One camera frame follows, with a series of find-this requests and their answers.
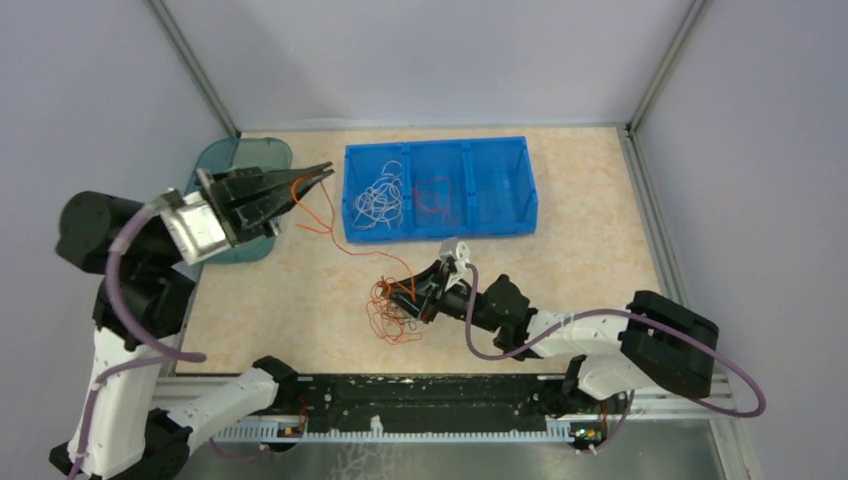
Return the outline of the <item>blue three-compartment plastic bin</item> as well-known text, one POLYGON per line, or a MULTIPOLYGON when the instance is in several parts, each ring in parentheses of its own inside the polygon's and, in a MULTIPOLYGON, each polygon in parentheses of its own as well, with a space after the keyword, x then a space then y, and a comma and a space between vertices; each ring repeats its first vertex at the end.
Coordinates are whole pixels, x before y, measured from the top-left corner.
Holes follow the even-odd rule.
POLYGON ((341 218, 350 243, 528 235, 538 209, 523 136, 345 149, 341 218))

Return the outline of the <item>aluminium frame rail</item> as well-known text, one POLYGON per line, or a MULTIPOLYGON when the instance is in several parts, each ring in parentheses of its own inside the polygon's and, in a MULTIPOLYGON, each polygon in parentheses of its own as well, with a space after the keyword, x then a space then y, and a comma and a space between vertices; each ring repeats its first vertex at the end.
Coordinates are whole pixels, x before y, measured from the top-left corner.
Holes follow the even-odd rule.
MULTIPOLYGON (((667 222, 637 135, 628 124, 618 126, 617 133, 661 292, 688 307, 688 292, 683 284, 667 222)), ((707 409, 703 412, 707 415, 707 435, 714 452, 712 463, 721 471, 721 477, 759 479, 760 468, 752 456, 750 442, 741 421, 711 413, 707 409)))

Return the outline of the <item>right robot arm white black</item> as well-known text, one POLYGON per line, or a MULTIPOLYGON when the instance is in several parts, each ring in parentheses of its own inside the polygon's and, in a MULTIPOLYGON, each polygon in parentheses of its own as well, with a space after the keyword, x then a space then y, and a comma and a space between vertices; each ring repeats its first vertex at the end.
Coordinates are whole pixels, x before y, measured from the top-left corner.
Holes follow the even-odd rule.
POLYGON ((435 261, 414 277, 394 281, 381 294, 404 314, 424 323, 438 315, 494 334, 505 358, 566 358, 563 398, 576 412, 620 392, 647 387, 690 399, 711 393, 718 326, 650 290, 635 292, 623 309, 566 314, 533 307, 508 275, 484 291, 460 279, 455 268, 435 261))

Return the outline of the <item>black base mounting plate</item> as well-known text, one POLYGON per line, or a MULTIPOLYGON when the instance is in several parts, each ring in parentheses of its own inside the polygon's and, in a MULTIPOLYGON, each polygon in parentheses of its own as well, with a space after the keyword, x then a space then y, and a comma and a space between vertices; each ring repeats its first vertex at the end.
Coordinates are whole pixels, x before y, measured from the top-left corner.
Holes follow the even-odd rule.
POLYGON ((366 432, 377 419, 386 433, 474 434, 541 432, 586 404, 560 376, 321 374, 287 385, 271 409, 305 414, 312 433, 366 432))

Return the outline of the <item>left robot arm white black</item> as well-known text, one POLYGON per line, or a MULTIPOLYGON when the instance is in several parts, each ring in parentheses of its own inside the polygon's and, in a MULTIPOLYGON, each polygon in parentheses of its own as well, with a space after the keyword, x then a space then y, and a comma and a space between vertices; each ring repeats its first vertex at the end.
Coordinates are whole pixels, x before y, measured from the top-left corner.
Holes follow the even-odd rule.
POLYGON ((174 407, 152 404, 162 366, 202 363, 179 339, 196 284, 178 270, 260 237, 333 172, 259 167, 195 172, 190 193, 138 202, 83 191, 65 205, 55 250, 101 277, 92 318, 94 357, 73 436, 50 463, 69 479, 171 479, 224 428, 271 409, 307 417, 297 372, 266 356, 210 392, 174 407))

